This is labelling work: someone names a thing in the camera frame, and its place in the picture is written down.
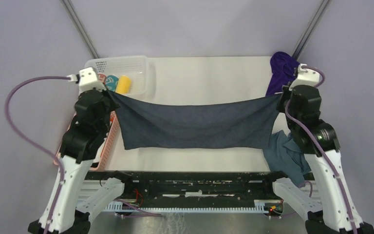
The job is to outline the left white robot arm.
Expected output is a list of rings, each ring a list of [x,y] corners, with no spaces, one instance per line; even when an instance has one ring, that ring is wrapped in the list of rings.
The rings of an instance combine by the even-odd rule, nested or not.
[[[79,194],[96,153],[110,129],[110,114],[117,108],[108,91],[89,90],[79,95],[76,115],[63,135],[59,170],[43,215],[29,224],[31,234],[87,234],[91,223],[114,199],[133,194],[131,182],[109,178],[84,202]]]

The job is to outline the dark grey towel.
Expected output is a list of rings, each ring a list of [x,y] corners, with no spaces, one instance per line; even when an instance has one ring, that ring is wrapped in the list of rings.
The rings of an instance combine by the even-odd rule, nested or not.
[[[280,96],[211,105],[161,105],[120,94],[115,113],[126,150],[262,149],[269,143]]]

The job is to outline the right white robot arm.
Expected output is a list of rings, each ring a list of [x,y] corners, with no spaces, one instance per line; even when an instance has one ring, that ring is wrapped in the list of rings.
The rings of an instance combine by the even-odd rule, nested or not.
[[[335,129],[320,119],[321,96],[309,85],[283,87],[277,110],[284,113],[294,142],[313,173],[320,202],[315,202],[289,178],[275,178],[262,185],[268,199],[277,196],[303,219],[309,234],[373,234],[355,208],[341,165]]]

